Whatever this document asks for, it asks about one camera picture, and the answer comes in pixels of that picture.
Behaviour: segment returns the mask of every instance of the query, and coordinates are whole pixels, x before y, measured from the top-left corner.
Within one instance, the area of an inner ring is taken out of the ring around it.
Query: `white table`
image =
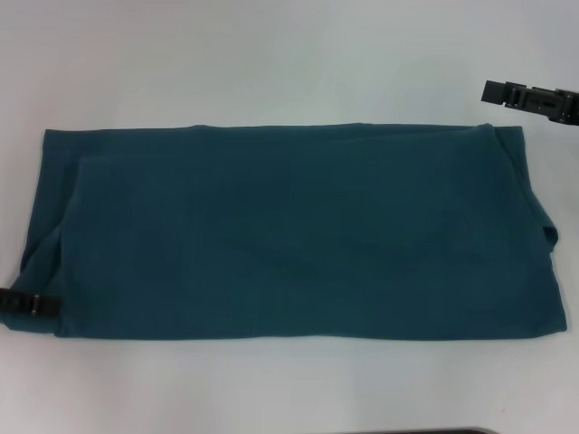
[[[489,122],[525,128],[536,194],[561,234],[570,331],[140,343],[0,327],[0,432],[577,432],[579,127],[479,98],[485,80],[579,90],[579,5],[217,3],[0,0],[0,284],[16,276],[48,127]]]

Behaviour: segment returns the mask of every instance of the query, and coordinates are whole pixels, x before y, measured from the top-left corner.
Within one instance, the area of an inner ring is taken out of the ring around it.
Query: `folded garment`
[[[524,148],[490,125],[49,130],[12,290],[62,307],[0,319],[118,339],[564,331]]]

